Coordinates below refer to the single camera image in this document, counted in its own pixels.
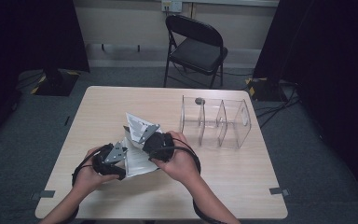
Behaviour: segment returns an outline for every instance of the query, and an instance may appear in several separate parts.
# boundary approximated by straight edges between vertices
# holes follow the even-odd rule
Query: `black curtain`
[[[358,1],[281,0],[255,76],[298,84],[324,141],[358,180]]]
[[[0,108],[20,73],[46,67],[90,71],[73,1],[0,1]]]

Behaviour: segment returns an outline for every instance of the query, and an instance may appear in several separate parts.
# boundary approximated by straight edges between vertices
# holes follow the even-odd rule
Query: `chair seat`
[[[223,48],[223,60],[227,56]],[[170,55],[171,61],[211,75],[219,66],[220,48],[187,38]]]

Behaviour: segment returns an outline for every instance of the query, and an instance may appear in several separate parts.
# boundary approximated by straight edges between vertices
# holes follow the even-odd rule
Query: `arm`
[[[90,149],[86,157],[91,154],[97,147]],[[89,159],[84,165],[76,178],[75,185],[66,197],[43,218],[39,224],[60,223],[71,216],[80,203],[103,182],[117,179],[118,175],[99,175],[92,168],[92,159]]]
[[[187,143],[181,133],[169,132],[173,139],[179,139]],[[178,147],[187,147],[180,141],[173,140]],[[186,152],[175,150],[169,162],[152,159],[161,170],[166,172],[172,179],[181,182],[190,192],[197,207],[208,217],[226,222],[240,223],[234,215],[214,195],[208,184],[200,176],[196,164]]]

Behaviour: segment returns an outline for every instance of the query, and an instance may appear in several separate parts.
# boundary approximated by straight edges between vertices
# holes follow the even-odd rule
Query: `tabletop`
[[[287,209],[263,135],[245,91],[89,87],[77,110],[61,153],[35,214],[42,218],[70,191],[72,173],[90,148],[124,138],[126,112],[161,125],[163,132],[179,131],[182,97],[245,100],[252,129],[241,148],[194,147],[201,176],[216,196],[239,219],[282,219]],[[114,180],[92,192],[80,205],[77,218],[93,219],[194,219],[192,198],[186,188],[163,171]]]

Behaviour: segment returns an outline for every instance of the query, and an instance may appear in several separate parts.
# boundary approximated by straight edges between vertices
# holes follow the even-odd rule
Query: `electrical outlet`
[[[182,2],[172,2],[172,12],[182,12]]]
[[[172,1],[161,1],[161,11],[171,11]]]
[[[161,11],[182,12],[182,2],[162,0]]]

